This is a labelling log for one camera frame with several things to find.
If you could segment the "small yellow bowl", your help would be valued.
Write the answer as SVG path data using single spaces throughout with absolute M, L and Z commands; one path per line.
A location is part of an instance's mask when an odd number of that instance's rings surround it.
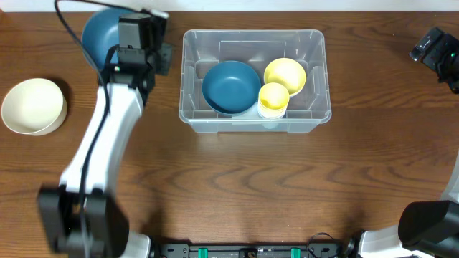
M 279 58 L 268 64 L 263 75 L 264 83 L 276 82 L 283 85 L 290 97 L 302 91 L 307 81 L 306 70 L 294 59 Z

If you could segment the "light blue cup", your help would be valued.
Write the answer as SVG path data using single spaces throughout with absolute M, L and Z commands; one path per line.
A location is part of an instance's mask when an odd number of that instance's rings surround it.
M 274 130 L 279 126 L 281 120 L 281 118 L 266 120 L 263 122 L 262 126 L 267 130 Z

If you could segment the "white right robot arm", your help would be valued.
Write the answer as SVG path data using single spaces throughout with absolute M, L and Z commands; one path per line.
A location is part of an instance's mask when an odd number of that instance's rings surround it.
M 179 117 L 197 133 L 309 133 L 332 116 L 324 35 L 316 29 L 192 29 L 183 37 Z M 355 257 L 456 257 L 458 175 L 439 201 L 366 231 Z

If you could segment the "yellow cup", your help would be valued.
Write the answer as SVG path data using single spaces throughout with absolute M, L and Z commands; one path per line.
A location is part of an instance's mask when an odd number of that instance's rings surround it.
M 276 82 L 263 85 L 258 95 L 258 101 L 261 105 L 270 110 L 286 108 L 289 100 L 290 94 L 288 90 L 282 84 Z

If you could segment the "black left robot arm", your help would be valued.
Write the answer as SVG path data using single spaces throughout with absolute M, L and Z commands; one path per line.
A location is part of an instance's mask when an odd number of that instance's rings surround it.
M 119 43 L 97 69 L 93 116 L 56 187 L 42 186 L 39 214 L 52 252 L 69 257 L 158 257 L 151 237 L 131 231 L 115 201 L 120 162 L 142 116 L 155 76 L 165 75 L 171 48 L 164 44 L 169 15 L 130 11 L 118 18 Z

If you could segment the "large cream bowl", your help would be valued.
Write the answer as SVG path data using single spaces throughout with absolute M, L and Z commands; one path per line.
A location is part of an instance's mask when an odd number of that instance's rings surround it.
M 1 105 L 1 119 L 11 131 L 22 135 L 50 134 L 63 124 L 67 101 L 51 80 L 28 79 L 15 85 Z

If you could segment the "cream cup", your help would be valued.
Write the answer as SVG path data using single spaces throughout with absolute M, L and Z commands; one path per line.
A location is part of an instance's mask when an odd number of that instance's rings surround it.
M 257 111 L 262 118 L 280 119 L 285 115 L 286 110 L 286 106 L 281 109 L 273 110 L 265 107 L 261 102 L 257 103 Z

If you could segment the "dark blue bowl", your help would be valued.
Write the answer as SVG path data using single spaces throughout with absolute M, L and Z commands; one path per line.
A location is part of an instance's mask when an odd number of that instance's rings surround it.
M 202 96 L 217 113 L 236 115 L 257 102 L 260 88 L 260 78 L 251 66 L 230 60 L 215 65 L 205 74 Z
M 82 32 L 82 45 L 93 58 L 95 67 L 102 70 L 108 50 L 119 44 L 118 21 L 132 11 L 108 8 L 93 14 Z

